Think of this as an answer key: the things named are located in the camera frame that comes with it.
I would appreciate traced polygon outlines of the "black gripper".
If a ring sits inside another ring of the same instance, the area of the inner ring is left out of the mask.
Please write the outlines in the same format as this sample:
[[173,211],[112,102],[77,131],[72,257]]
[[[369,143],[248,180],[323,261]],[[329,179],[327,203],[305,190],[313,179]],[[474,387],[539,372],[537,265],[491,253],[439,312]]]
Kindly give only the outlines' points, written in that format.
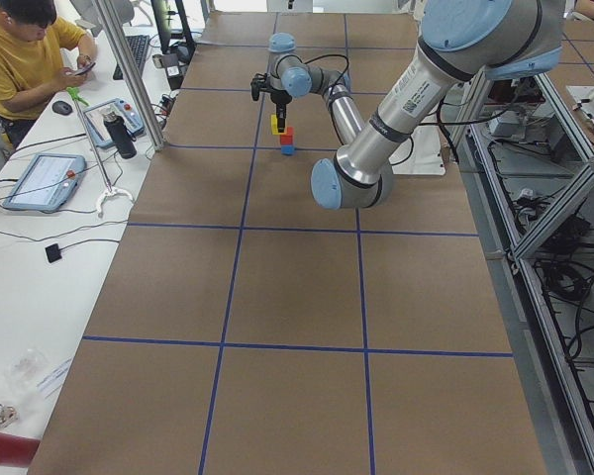
[[279,133],[283,133],[286,128],[287,105],[292,101],[292,97],[288,92],[276,89],[270,92],[270,97],[276,104],[276,129]]

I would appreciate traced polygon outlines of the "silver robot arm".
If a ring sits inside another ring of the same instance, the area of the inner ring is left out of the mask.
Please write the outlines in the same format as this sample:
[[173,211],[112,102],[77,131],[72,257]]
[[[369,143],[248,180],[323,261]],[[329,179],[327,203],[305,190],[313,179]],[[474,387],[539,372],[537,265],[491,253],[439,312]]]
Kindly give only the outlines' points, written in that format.
[[283,127],[292,99],[321,95],[342,145],[334,158],[313,167],[312,195],[325,209],[369,208],[391,192],[391,155],[454,84],[478,72],[500,80],[556,67],[563,12],[561,1],[428,2],[412,62],[368,121],[357,112],[344,75],[304,62],[289,34],[270,38],[269,70],[252,79],[251,96],[269,94]]

